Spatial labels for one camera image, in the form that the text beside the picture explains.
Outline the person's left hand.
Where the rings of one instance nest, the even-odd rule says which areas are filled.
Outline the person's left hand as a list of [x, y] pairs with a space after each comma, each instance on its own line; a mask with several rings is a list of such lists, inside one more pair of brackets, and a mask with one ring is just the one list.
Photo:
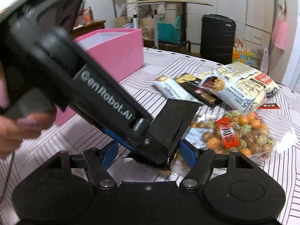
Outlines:
[[24, 139], [36, 139], [49, 129], [56, 119], [56, 107], [25, 118], [11, 119], [1, 116], [1, 159], [19, 148]]

